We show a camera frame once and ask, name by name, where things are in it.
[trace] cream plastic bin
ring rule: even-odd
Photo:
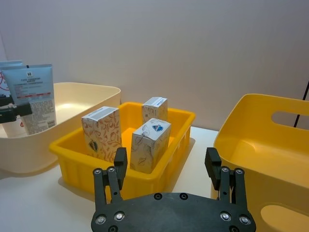
[[[57,125],[40,133],[7,138],[0,124],[0,169],[24,174],[46,168],[57,160],[49,144],[81,126],[81,117],[102,106],[117,107],[121,90],[82,83],[54,84]]]

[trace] printed logo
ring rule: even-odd
[[[89,146],[92,148],[92,150],[98,151],[98,144],[95,141],[91,141]]]
[[[159,125],[153,126],[153,129],[154,129],[155,131],[162,131],[162,130],[163,130],[163,127],[159,124]]]

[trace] small product box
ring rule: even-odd
[[[104,106],[82,117],[89,155],[113,162],[121,147],[119,109]]]
[[[150,118],[157,118],[163,121],[168,120],[168,100],[161,97],[150,98],[141,107],[143,123]]]
[[[169,145],[171,124],[156,118],[132,134],[130,168],[151,173]]]

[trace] cardboard box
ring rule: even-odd
[[[171,124],[156,118],[132,134],[130,168],[151,173],[169,145]]]
[[[121,147],[119,109],[104,106],[82,117],[89,155],[113,162]]]
[[[150,98],[141,108],[143,123],[151,118],[157,118],[163,121],[168,120],[168,100],[166,98]]]

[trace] white tube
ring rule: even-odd
[[[12,60],[12,61],[2,61],[0,62],[0,94],[6,96],[10,95],[9,88],[4,80],[4,76],[1,73],[1,68],[8,66],[21,66],[23,62],[21,60]],[[21,118],[18,116],[15,122],[2,123],[4,131],[8,138],[12,137],[21,137],[27,135],[24,125],[21,121]]]
[[[31,105],[32,114],[22,117],[28,135],[56,124],[51,64],[4,67],[2,73],[15,104]]]

